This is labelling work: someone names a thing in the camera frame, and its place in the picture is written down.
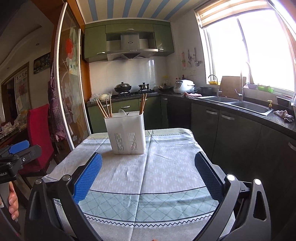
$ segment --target double sink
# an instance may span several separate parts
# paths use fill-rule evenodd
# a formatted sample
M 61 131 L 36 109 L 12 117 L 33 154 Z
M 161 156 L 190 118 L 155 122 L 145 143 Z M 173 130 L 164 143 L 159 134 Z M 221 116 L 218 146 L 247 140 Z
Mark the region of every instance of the double sink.
M 216 97 L 216 96 L 206 96 L 206 97 L 199 97 L 199 99 L 205 99 L 213 102 L 219 102 L 227 105 L 231 105 L 234 107 L 237 107 L 239 109 L 251 111 L 253 113 L 267 116 L 270 112 L 273 111 L 273 109 L 269 109 L 267 107 L 264 107 L 262 105 L 246 102 L 246 101 L 238 101 L 236 99 L 227 98 L 227 97 Z

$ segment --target rice cooker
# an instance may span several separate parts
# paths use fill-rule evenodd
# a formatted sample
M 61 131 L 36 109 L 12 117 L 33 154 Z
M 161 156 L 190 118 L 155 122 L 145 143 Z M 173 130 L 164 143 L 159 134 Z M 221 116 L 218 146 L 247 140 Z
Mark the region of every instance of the rice cooker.
M 183 94 L 184 92 L 190 92 L 194 90 L 194 83 L 191 80 L 178 80 L 174 86 L 174 92 L 177 94 Z

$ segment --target tablecloth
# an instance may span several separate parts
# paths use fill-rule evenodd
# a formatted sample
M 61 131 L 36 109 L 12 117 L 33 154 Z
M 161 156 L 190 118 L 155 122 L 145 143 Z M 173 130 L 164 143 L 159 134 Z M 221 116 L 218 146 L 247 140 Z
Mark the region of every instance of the tablecloth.
M 145 154 L 115 155 L 107 133 L 90 135 L 43 179 L 71 175 L 98 152 L 102 168 L 79 206 L 104 241 L 192 241 L 218 206 L 194 165 L 202 149 L 187 129 L 145 131 L 145 136 Z M 61 203 L 54 202 L 74 236 Z M 232 215 L 224 234 L 233 222 Z

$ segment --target black countertop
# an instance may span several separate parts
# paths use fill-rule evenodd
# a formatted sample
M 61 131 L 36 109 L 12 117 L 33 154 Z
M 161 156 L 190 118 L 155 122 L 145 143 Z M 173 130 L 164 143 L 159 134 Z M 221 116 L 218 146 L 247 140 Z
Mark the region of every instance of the black countertop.
M 243 110 L 243 109 L 239 109 L 234 106 L 222 104 L 219 102 L 212 102 L 212 101 L 208 101 L 208 100 L 200 99 L 200 98 L 194 98 L 194 99 L 184 98 L 184 97 L 182 97 L 182 94 L 175 94 L 175 93 L 164 94 L 164 93 L 158 93 L 158 92 L 147 94 L 148 97 L 158 96 L 158 95 L 161 95 L 163 97 L 166 96 L 166 97 L 171 97 L 171 98 L 181 98 L 180 100 L 182 100 L 182 101 L 188 101 L 191 103 L 196 103 L 196 104 L 204 105 L 204 106 L 211 107 L 214 109 L 226 111 L 226 112 L 229 112 L 229 113 L 232 113 L 235 115 L 239 115 L 241 117 L 261 123 L 262 125 L 270 127 L 276 131 L 279 131 L 279 132 L 289 136 L 290 138 L 296 139 L 296 122 L 293 121 L 292 123 L 286 123 L 286 122 L 284 122 L 284 120 L 282 118 L 280 118 L 279 116 L 275 115 L 272 112 L 268 116 L 263 116 L 263 115 L 259 115 L 259 114 L 253 113 L 253 112 Z M 139 98 L 141 98 L 141 95 L 122 97 L 120 99 L 112 99 L 111 102 L 130 100 L 130 99 L 139 99 Z M 96 106 L 97 103 L 88 101 L 86 105 L 87 105 L 87 107 Z

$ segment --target white tiled backsplash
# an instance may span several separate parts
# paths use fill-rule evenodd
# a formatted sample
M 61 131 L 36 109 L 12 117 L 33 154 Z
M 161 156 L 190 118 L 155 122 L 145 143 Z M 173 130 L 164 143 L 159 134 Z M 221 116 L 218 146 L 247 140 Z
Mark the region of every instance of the white tiled backsplash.
M 131 92 L 138 91 L 142 82 L 153 89 L 155 85 L 162 85 L 168 74 L 166 57 L 93 62 L 89 64 L 89 72 L 92 94 L 117 94 L 114 87 L 121 82 L 130 84 Z

